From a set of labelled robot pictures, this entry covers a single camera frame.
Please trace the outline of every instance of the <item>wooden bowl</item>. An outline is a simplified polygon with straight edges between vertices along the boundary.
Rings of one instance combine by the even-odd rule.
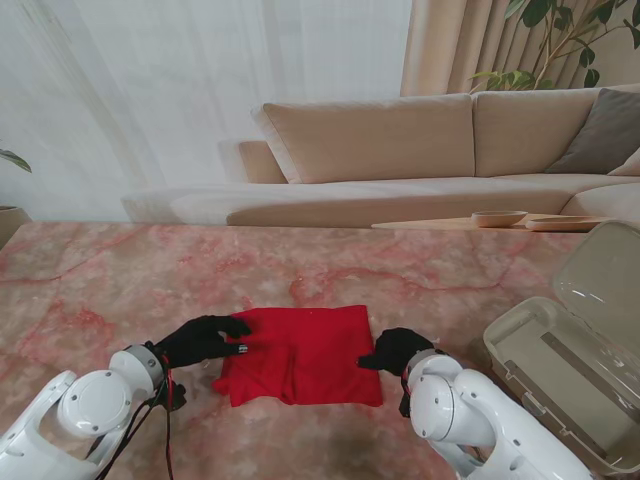
[[[475,212],[471,220],[480,228],[501,228],[515,225],[527,215],[527,212],[505,210]]]

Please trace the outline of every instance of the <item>storage box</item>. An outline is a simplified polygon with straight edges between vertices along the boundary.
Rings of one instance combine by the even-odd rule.
[[[587,466],[640,470],[640,230],[595,228],[553,279],[484,333],[493,370]]]

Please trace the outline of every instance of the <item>plant pot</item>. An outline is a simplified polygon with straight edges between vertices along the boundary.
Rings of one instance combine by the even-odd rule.
[[[21,208],[0,206],[0,248],[4,247],[20,225],[30,221],[27,212]]]

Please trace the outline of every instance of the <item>folded cloth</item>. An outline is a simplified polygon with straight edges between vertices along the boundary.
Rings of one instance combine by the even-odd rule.
[[[233,315],[251,328],[244,355],[227,357],[213,388],[237,407],[256,397],[287,405],[382,405],[378,372],[357,365],[373,352],[367,308],[256,308]]]

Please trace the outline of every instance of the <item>pink marble surface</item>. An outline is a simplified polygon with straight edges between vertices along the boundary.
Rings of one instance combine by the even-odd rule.
[[[414,328],[487,370],[484,328],[532,295],[582,235],[517,232],[27,224],[0,252],[0,431],[59,371],[107,365],[130,343],[184,321],[252,307],[369,307],[374,335]],[[219,361],[175,372],[177,479],[455,478],[385,405],[232,409],[214,394]],[[166,478],[154,412],[109,478]]]

